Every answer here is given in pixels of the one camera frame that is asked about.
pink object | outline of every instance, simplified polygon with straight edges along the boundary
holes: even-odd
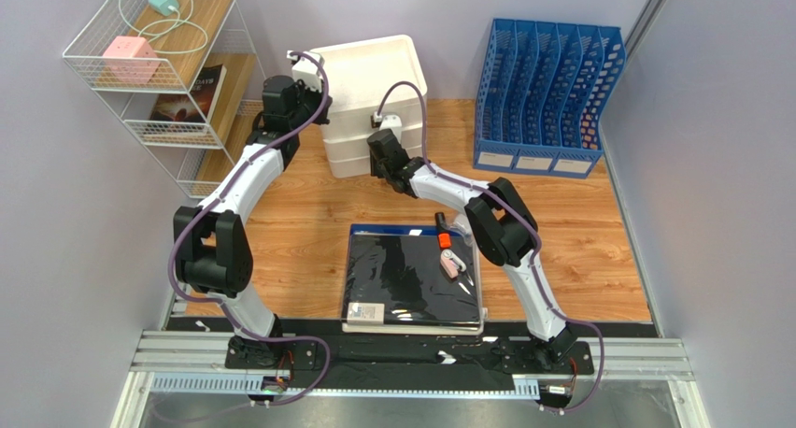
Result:
[[[449,258],[440,256],[439,263],[442,265],[442,268],[445,269],[446,274],[448,274],[448,277],[451,279],[455,279],[459,276],[459,268],[456,267],[456,264],[453,263],[453,261]]]
[[[157,61],[132,60],[158,58],[144,37],[118,36],[113,39],[102,57],[116,58],[105,60],[105,64],[116,78],[130,84],[146,84],[160,65]]]

black mounting plate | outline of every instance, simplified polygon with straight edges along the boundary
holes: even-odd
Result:
[[[293,370],[312,370],[316,367],[318,343],[310,341],[259,343],[240,337],[230,339],[224,367],[228,369],[274,369],[283,355],[292,354]]]
[[[572,375],[569,359],[575,360],[578,375],[594,374],[594,362],[591,357],[589,343],[576,342],[561,361],[553,365],[552,370],[545,370],[534,359],[537,343],[532,340],[515,341],[500,340],[501,364],[508,374],[546,374]]]

white label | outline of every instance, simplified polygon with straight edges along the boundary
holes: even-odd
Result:
[[[547,386],[547,391],[558,395],[566,395],[566,388],[563,386]]]
[[[478,156],[478,164],[488,164],[489,166],[502,166],[504,168],[511,166],[512,160],[514,160],[513,155],[492,154],[491,152],[481,152],[481,155]]]
[[[517,169],[537,169],[547,171],[550,169],[550,164],[553,159],[547,157],[520,157],[517,161]]]
[[[560,173],[576,173],[585,174],[591,168],[591,162],[582,162],[579,160],[559,160],[553,167],[553,171]]]
[[[364,304],[361,302],[351,302],[348,304],[348,323],[373,323],[381,325],[384,323],[384,304]]]

white tag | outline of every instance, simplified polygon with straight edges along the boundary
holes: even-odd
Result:
[[[547,157],[520,157],[517,161],[517,169],[536,169],[548,171],[553,159]]]
[[[384,323],[384,304],[363,304],[351,302],[348,304],[348,323],[361,322],[382,325]]]
[[[591,162],[583,162],[579,160],[559,160],[553,166],[553,171],[560,173],[576,173],[584,174],[591,168]]]
[[[448,355],[447,353],[445,353],[444,350],[439,350],[436,354],[437,354],[437,356],[442,358],[442,363],[440,363],[442,365],[448,365],[448,364],[455,364],[456,363],[456,358],[454,358],[453,355]]]
[[[459,272],[464,272],[467,270],[467,264],[464,264],[461,258],[459,258],[453,250],[445,249],[442,251],[442,256],[444,258],[450,259],[455,265],[456,268],[459,269]]]
[[[493,154],[491,152],[481,152],[481,155],[478,156],[478,164],[488,164],[489,166],[502,166],[504,168],[510,167],[512,160],[514,160],[513,155]]]

book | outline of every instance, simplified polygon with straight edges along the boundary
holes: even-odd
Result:
[[[433,227],[424,235],[362,227],[378,226],[351,228],[341,308],[344,332],[478,335],[483,330],[477,262],[464,238],[451,237],[451,249],[466,264],[466,271],[451,279],[440,265]]]
[[[191,88],[191,96],[199,108],[193,105],[186,94],[161,94],[152,108],[149,119],[151,121],[210,123],[226,74],[227,69],[222,64],[202,68]],[[202,118],[199,109],[207,116],[207,120]]]

